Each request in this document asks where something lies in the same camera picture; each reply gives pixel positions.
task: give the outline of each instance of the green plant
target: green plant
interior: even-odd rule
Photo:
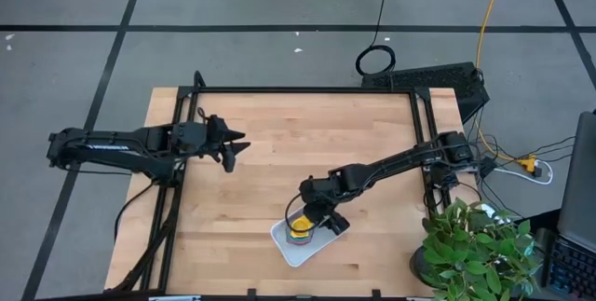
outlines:
[[[489,217],[481,202],[469,206],[459,198],[430,219],[423,219],[426,272],[421,276],[438,300],[506,301],[519,288],[521,297],[537,288],[540,266],[530,222],[503,223],[512,217],[500,211]]]

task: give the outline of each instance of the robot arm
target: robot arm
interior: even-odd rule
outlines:
[[[469,168],[472,162],[473,154],[463,133],[441,133],[432,142],[368,165],[346,165],[329,171],[327,178],[310,176],[299,188],[305,203],[303,213],[313,225],[326,226],[339,235],[349,223],[335,211],[337,205],[357,198],[377,181],[417,167],[429,167],[434,186],[451,188],[456,185],[455,172]]]
[[[73,162],[93,162],[140,171],[162,184],[171,178],[175,164],[194,156],[210,156],[231,172],[236,154],[250,143],[234,144],[245,135],[228,129],[222,118],[211,115],[204,119],[203,123],[185,122],[132,132],[65,129],[49,135],[47,158],[50,167],[68,170]]]

